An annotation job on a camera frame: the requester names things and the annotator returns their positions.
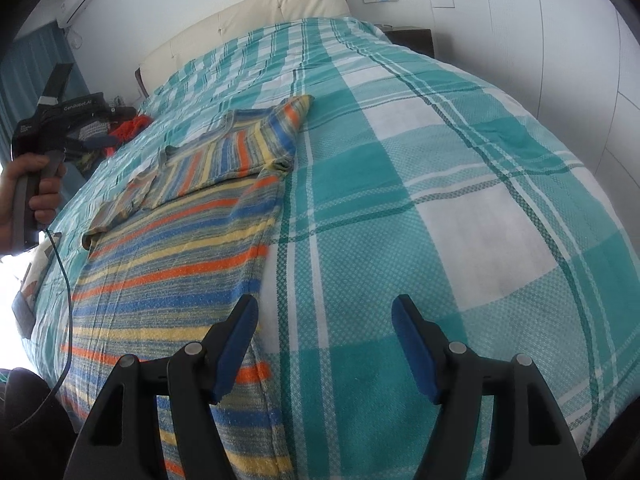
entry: hand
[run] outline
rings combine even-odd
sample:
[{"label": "hand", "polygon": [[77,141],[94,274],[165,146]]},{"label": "hand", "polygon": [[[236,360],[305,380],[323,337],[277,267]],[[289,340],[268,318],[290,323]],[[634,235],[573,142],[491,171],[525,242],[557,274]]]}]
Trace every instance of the hand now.
[{"label": "hand", "polygon": [[[46,155],[25,153],[7,164],[0,174],[0,256],[12,252],[14,192],[18,178],[27,173],[36,173],[48,163],[49,157]],[[65,165],[60,164],[57,175],[43,178],[38,194],[29,200],[36,220],[43,225],[49,225],[56,216],[55,209],[60,205],[60,186],[65,173]]]}]

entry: gray handle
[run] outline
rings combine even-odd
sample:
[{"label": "gray handle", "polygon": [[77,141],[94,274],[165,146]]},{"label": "gray handle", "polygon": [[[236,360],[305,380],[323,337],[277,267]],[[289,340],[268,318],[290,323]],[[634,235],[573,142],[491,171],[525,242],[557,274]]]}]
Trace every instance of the gray handle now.
[{"label": "gray handle", "polygon": [[19,254],[38,244],[38,223],[33,211],[29,208],[29,200],[38,194],[40,180],[55,176],[59,165],[64,162],[65,154],[58,150],[45,153],[49,163],[40,173],[28,173],[21,176],[15,186],[14,209],[12,222],[12,253]]}]

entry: cream upholstered headboard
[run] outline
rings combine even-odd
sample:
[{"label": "cream upholstered headboard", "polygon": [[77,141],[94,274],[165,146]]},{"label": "cream upholstered headboard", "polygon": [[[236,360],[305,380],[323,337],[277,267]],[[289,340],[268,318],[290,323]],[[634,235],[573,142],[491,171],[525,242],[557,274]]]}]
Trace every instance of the cream upholstered headboard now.
[{"label": "cream upholstered headboard", "polygon": [[256,28],[349,15],[346,0],[245,0],[191,25],[156,48],[140,64],[136,76],[143,91],[152,93],[191,59]]}]

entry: dark brown nightstand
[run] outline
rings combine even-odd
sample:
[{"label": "dark brown nightstand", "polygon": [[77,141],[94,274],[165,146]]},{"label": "dark brown nightstand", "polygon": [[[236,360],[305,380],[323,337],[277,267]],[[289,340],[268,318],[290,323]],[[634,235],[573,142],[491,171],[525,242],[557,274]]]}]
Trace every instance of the dark brown nightstand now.
[{"label": "dark brown nightstand", "polygon": [[435,57],[433,39],[428,28],[394,27],[391,30],[386,30],[385,36],[393,44],[406,46],[418,54]]}]

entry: bed sheet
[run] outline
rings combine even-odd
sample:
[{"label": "bed sheet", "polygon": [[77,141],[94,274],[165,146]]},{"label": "bed sheet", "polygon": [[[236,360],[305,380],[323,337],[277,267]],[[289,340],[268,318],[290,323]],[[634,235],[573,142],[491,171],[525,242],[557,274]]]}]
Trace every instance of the bed sheet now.
[{"label": "bed sheet", "polygon": [[[154,123],[56,219],[71,282],[100,203],[158,150],[230,109],[303,93],[316,100],[260,291],[297,475],[413,475],[436,410],[393,332],[401,293],[481,355],[531,355],[586,452],[638,394],[640,264],[608,199],[512,98],[353,18],[253,31],[160,87],[141,110]],[[50,382],[64,362],[64,300],[52,266],[26,343]],[[472,477],[489,420],[487,408]],[[269,476],[251,467],[248,476]]]}]

